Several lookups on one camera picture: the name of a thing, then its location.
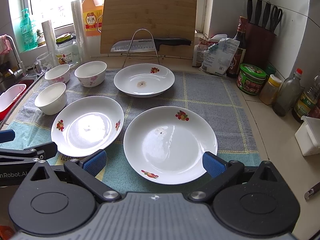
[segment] potted plant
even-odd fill
[[[44,34],[41,32],[41,30],[37,30],[37,42],[38,47],[45,44]]]

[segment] countertop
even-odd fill
[[[124,57],[98,57],[92,60],[104,61],[108,69],[121,68]],[[126,66],[137,63],[157,63],[157,60],[127,59]],[[191,60],[181,58],[160,59],[160,64],[173,71],[199,73],[191,66]],[[20,102],[9,117],[3,129],[14,119],[19,108],[25,103],[38,84]],[[320,194],[305,201],[304,193],[320,182],[320,155],[304,157],[294,137],[300,124],[289,112],[285,117],[277,116],[271,106],[262,103],[258,96],[241,92],[234,82],[234,89],[247,114],[261,160],[270,160],[279,170],[300,203],[300,217],[293,231],[295,237],[307,240],[320,230]],[[7,204],[17,187],[0,188],[0,225],[11,225],[7,214]]]

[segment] pink cloth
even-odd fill
[[[5,38],[5,35],[0,36],[0,55],[9,53],[12,50],[9,41]]]

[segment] spice jar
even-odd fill
[[[251,64],[241,64],[237,78],[238,88],[246,94],[258,95],[266,79],[266,73]]]
[[[275,77],[273,74],[270,75],[268,81],[262,88],[259,98],[266,105],[271,105],[276,99],[281,80]]]
[[[70,33],[65,33],[56,39],[58,49],[56,56],[59,64],[69,64],[70,67],[79,66],[80,55],[78,45]]]

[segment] soy sauce bottle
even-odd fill
[[[247,18],[240,16],[237,33],[236,33],[236,36],[234,37],[236,41],[240,41],[240,44],[235,55],[233,56],[230,67],[227,69],[227,76],[231,78],[236,78],[238,76],[240,71],[240,65],[243,62],[243,58],[246,50],[245,27],[247,25],[247,21],[248,21]]]

